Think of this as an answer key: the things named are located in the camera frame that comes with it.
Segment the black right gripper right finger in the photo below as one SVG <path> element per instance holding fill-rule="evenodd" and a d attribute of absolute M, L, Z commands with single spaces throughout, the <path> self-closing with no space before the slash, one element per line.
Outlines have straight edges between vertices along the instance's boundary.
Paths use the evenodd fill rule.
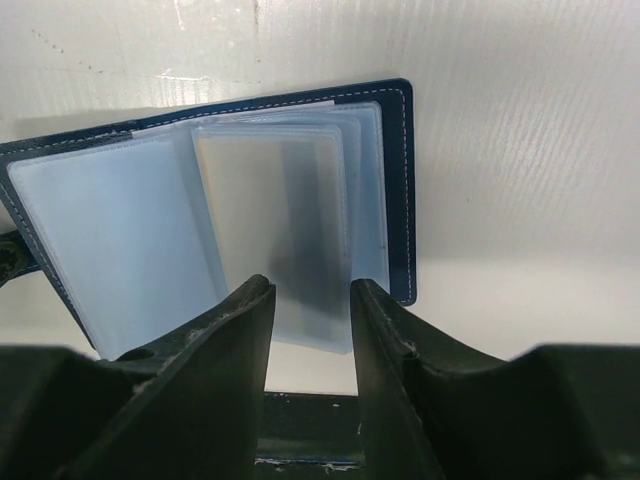
<path fill-rule="evenodd" d="M 372 479 L 635 479 L 639 350 L 546 344 L 510 361 L 350 289 Z"/>

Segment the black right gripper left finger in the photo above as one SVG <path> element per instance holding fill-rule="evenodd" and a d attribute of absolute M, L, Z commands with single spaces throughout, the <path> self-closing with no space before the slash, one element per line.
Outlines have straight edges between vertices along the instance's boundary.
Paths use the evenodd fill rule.
<path fill-rule="evenodd" d="M 114 361 L 1 350 L 5 479 L 249 479 L 276 289 L 255 275 Z"/>

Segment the blue leather card holder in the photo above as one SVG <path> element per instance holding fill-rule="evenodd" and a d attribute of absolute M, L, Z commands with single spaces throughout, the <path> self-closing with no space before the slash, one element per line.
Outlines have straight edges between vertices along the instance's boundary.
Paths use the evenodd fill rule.
<path fill-rule="evenodd" d="M 255 274 L 278 341 L 345 354 L 354 280 L 417 297 L 413 106 L 399 78 L 5 143 L 1 200 L 105 359 Z"/>

